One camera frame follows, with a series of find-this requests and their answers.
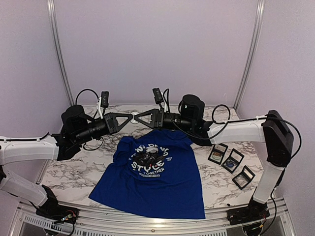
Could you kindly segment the blue panda print t-shirt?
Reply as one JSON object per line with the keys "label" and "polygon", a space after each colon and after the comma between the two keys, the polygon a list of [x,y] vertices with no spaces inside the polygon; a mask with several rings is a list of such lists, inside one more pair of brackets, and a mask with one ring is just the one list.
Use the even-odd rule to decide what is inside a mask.
{"label": "blue panda print t-shirt", "polygon": [[204,219],[201,178],[191,144],[181,131],[122,137],[90,199],[150,218]]}

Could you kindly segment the green round brooch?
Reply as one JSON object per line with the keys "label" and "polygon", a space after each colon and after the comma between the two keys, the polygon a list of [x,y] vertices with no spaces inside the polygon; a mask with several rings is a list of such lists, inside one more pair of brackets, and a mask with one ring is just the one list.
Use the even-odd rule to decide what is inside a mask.
{"label": "green round brooch", "polygon": [[218,160],[218,159],[221,159],[221,157],[222,157],[222,154],[219,153],[219,152],[213,152],[213,153],[212,153],[212,158],[213,158],[213,159]]}

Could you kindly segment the blue round brooch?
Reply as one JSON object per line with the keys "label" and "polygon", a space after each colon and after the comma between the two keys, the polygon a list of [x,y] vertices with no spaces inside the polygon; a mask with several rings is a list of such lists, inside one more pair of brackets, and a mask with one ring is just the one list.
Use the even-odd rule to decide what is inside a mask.
{"label": "blue round brooch", "polygon": [[227,161],[226,161],[226,166],[227,166],[228,168],[233,168],[233,167],[234,167],[234,162],[233,162],[233,161],[230,161],[230,160],[227,160]]}

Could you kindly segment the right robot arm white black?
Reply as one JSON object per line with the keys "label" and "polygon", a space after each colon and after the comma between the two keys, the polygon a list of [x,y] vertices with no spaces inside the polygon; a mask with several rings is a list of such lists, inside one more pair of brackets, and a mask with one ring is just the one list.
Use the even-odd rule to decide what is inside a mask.
{"label": "right robot arm white black", "polygon": [[193,94],[183,96],[178,113],[170,111],[167,96],[155,95],[155,102],[160,108],[137,114],[134,119],[151,129],[180,130],[199,146],[230,142],[266,144],[267,167],[264,168],[249,206],[244,209],[244,216],[248,220],[255,220],[263,212],[263,205],[296,155],[292,151],[294,137],[290,131],[294,125],[282,119],[275,110],[270,110],[264,116],[243,120],[206,121],[203,118],[205,104]]}

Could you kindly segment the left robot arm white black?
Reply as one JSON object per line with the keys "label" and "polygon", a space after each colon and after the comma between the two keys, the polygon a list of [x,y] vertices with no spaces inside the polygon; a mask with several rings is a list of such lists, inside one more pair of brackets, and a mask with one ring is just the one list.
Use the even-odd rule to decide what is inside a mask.
{"label": "left robot arm white black", "polygon": [[69,160],[80,152],[84,143],[118,133],[133,119],[133,115],[101,113],[99,118],[93,118],[85,114],[83,106],[73,105],[61,118],[63,127],[60,133],[41,138],[0,139],[0,189],[32,202],[38,211],[52,219],[59,218],[63,208],[52,190],[21,177],[7,165],[30,160]]}

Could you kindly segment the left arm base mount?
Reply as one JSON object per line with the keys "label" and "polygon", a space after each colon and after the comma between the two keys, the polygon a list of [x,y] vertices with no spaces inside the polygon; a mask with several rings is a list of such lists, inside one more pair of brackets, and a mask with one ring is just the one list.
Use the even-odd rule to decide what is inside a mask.
{"label": "left arm base mount", "polygon": [[42,206],[36,207],[36,214],[45,218],[57,221],[65,221],[66,216],[71,216],[75,223],[77,220],[78,209],[75,207],[60,205],[56,199],[48,199]]}

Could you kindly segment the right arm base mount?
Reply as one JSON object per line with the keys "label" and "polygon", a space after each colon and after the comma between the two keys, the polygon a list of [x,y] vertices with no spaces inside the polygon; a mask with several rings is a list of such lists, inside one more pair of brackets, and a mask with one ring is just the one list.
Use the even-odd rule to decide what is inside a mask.
{"label": "right arm base mount", "polygon": [[262,220],[269,216],[270,212],[267,204],[248,205],[227,211],[227,219],[230,225],[245,224]]}

